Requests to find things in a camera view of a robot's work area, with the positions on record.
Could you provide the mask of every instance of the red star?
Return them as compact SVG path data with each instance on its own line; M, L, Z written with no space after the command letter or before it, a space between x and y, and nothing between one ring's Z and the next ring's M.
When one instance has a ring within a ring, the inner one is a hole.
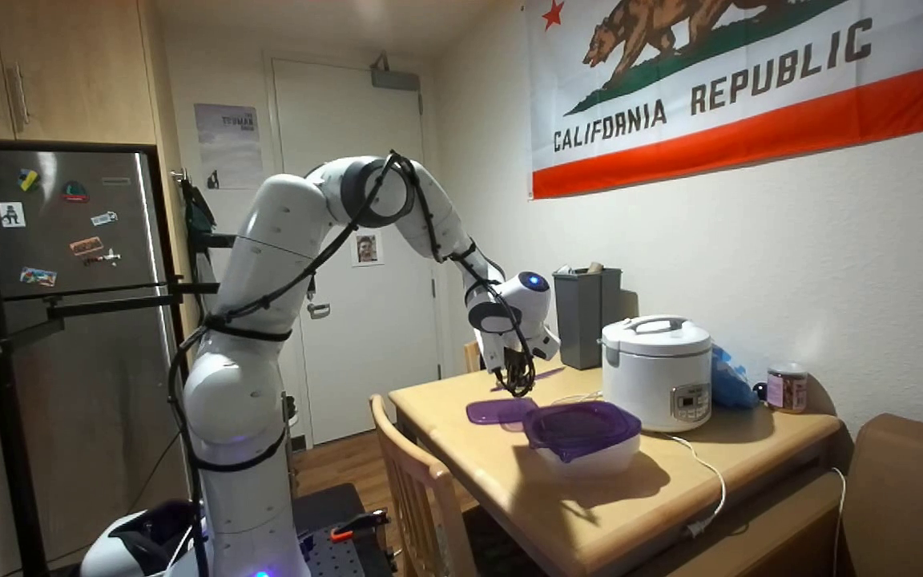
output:
M561 26L561 8L566 8L566 0L553 0L545 12L545 30Z

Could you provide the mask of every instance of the white door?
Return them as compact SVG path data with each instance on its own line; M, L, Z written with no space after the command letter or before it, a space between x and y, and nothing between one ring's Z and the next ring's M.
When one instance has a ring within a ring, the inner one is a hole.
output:
M308 174L332 156L402 152L421 156L425 114L417 92L374 89L370 69L279 60L276 122L285 171ZM374 255L360 255L360 235ZM370 395L436 379L436 264L417 255L397 226L360 230L317 273L317 304L302 310L304 409L299 434L332 443L371 429Z

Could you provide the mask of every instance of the white rice cooker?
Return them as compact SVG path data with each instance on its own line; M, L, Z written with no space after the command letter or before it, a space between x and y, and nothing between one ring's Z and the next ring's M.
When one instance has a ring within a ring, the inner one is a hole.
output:
M647 434L712 420L712 337L686 317L632 317L603 326L603 398Z

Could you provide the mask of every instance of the flag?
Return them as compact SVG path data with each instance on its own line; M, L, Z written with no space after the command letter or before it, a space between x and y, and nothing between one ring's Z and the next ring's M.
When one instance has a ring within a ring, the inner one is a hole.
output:
M532 195L923 132L923 0L528 0Z

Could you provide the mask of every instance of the black refrigerator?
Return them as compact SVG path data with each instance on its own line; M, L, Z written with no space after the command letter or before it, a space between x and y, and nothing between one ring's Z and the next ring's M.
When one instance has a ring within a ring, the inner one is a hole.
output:
M168 247L150 148L0 152L0 575L182 493Z

